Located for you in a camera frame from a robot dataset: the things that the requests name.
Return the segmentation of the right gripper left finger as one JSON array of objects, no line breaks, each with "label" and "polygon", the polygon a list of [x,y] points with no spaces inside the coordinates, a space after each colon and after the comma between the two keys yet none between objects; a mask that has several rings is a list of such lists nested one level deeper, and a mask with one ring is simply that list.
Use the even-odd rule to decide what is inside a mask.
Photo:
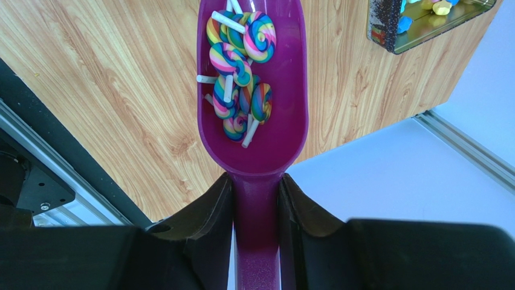
[{"label": "right gripper left finger", "polygon": [[222,174],[198,199],[148,228],[1,231],[2,289],[226,289],[233,183]]}]

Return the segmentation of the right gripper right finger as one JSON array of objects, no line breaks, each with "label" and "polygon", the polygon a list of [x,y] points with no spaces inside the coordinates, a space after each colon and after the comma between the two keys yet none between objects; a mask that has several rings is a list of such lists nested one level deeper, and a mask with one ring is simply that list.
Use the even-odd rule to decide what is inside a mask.
[{"label": "right gripper right finger", "polygon": [[350,219],[279,185],[284,289],[513,289],[514,240],[491,225]]}]

